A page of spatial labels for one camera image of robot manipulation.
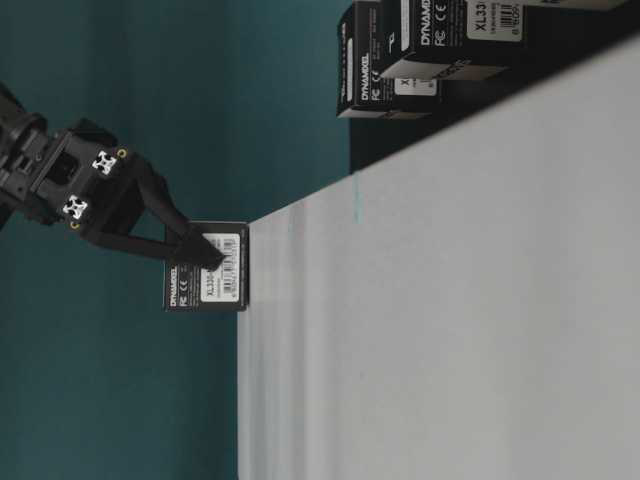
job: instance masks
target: teal wall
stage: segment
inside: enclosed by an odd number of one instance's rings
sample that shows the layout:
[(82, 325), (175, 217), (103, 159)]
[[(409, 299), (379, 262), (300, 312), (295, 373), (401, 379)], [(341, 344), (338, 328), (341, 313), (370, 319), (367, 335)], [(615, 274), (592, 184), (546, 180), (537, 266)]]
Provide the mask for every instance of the teal wall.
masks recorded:
[[(54, 128), (87, 116), (119, 134), (187, 215), (253, 220), (348, 172), (333, 118), (348, 3), (2, 2), (0, 79)], [(162, 313), (161, 271), (11, 220), (0, 478), (236, 477), (235, 315)]]

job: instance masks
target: black cardboard box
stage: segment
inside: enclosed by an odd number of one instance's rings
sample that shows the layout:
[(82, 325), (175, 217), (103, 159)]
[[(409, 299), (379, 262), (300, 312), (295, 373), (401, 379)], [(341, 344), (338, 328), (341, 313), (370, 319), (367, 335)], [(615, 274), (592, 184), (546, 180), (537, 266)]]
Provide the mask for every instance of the black cardboard box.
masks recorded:
[(380, 76), (383, 40), (381, 4), (354, 2), (338, 24), (338, 117), (415, 119), (440, 105), (438, 82)]
[[(165, 262), (164, 309), (168, 312), (243, 311), (249, 304), (249, 226), (193, 222), (226, 258), (218, 270)], [(166, 231), (173, 243), (175, 234)]]
[(526, 61), (519, 3), (383, 0), (385, 78), (484, 80)]

